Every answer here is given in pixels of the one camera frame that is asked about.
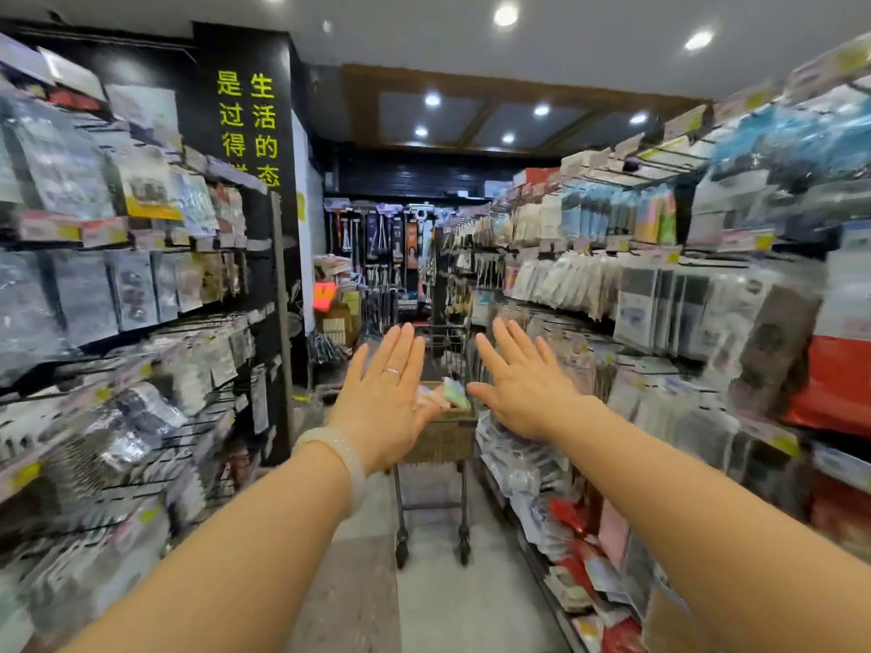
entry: tiled floor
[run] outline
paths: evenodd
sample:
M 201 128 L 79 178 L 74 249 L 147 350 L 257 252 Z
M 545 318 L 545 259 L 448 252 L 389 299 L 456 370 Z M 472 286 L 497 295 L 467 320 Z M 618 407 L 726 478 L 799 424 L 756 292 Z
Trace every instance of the tiled floor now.
M 403 467 L 404 501 L 458 499 L 453 465 Z M 472 557 L 456 554 L 459 511 L 407 514 L 406 567 L 396 571 L 393 477 L 368 480 L 367 500 L 324 559 L 288 651 L 294 653 L 563 653 L 568 648 L 517 549 L 469 472 Z

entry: ceiling light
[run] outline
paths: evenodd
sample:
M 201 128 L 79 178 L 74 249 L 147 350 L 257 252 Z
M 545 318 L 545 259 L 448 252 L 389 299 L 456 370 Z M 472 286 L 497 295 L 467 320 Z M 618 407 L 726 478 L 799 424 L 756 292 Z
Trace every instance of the ceiling light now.
M 503 4 L 495 10 L 493 21 L 499 27 L 510 27 L 517 22 L 517 7 L 513 4 Z
M 690 40 L 686 42 L 684 48 L 690 52 L 695 52 L 696 50 L 701 50 L 712 41 L 713 32 L 710 29 L 703 29 L 690 36 Z

